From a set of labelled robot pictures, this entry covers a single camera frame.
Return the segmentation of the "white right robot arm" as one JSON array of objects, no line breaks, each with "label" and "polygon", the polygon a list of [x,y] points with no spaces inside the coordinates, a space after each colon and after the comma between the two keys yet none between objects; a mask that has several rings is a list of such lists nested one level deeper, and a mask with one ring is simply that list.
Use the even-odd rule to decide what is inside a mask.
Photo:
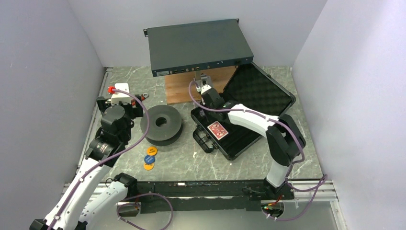
[{"label": "white right robot arm", "polygon": [[302,155],[306,141],[295,121],[289,115],[275,116],[251,110],[241,103],[225,101],[216,89],[201,88],[202,108],[218,121],[247,128],[267,139],[272,164],[266,176],[264,194],[270,199],[282,193],[294,159]]}]

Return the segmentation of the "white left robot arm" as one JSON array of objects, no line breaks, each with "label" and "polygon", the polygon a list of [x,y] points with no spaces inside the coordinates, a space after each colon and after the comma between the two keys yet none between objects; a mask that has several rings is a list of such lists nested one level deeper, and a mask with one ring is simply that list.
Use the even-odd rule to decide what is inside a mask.
[{"label": "white left robot arm", "polygon": [[125,173],[116,176],[106,191],[89,201],[101,179],[128,149],[134,119],[142,117],[144,96],[115,92],[110,99],[97,98],[101,126],[89,144],[78,172],[60,201],[43,219],[35,219],[31,230],[89,230],[102,208],[136,198],[137,180]]}]

